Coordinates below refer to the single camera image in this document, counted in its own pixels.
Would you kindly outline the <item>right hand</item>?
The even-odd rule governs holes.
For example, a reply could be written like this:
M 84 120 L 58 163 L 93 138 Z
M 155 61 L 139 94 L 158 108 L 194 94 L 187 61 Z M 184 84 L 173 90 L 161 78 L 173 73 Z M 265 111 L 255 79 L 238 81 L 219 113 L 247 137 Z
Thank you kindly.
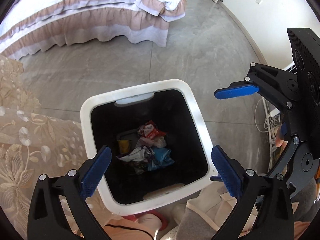
M 287 146 L 287 141 L 284 140 L 284 136 L 281 132 L 281 128 L 278 128 L 277 134 L 276 134 L 276 139 L 275 139 L 275 146 L 277 148 L 281 148 L 282 150 Z

